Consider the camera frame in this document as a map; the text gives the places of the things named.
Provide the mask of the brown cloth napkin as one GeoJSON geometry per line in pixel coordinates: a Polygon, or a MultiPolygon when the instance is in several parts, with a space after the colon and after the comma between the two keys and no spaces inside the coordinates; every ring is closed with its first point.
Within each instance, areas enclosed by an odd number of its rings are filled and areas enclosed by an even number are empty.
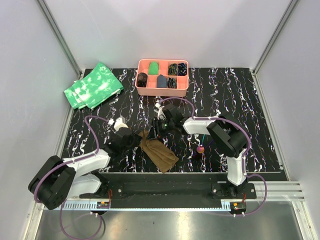
{"type": "Polygon", "coordinates": [[[166,173],[178,162],[179,158],[162,142],[157,139],[147,139],[147,130],[141,131],[138,135],[141,137],[140,148],[147,154],[161,173],[166,173]]]}

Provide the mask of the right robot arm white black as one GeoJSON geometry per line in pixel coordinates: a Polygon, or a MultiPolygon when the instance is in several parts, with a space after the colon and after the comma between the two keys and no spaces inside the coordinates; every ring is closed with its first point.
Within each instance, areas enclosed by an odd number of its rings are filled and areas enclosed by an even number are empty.
{"type": "Polygon", "coordinates": [[[217,149],[226,157],[228,195],[236,199],[244,194],[248,183],[245,159],[251,148],[251,140],[231,114],[206,117],[183,116],[172,104],[159,106],[157,117],[151,120],[147,138],[150,140],[162,138],[169,132],[211,136],[217,149]]]}

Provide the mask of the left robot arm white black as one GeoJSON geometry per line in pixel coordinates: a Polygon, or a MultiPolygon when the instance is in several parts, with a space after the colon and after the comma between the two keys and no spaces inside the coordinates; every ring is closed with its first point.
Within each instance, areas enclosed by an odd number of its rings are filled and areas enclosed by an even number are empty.
{"type": "Polygon", "coordinates": [[[121,127],[98,150],[74,158],[62,159],[53,155],[30,181],[28,190],[48,210],[54,210],[65,200],[83,194],[103,198],[108,193],[108,186],[94,171],[120,159],[124,151],[138,147],[141,140],[142,137],[130,128],[121,127]]]}

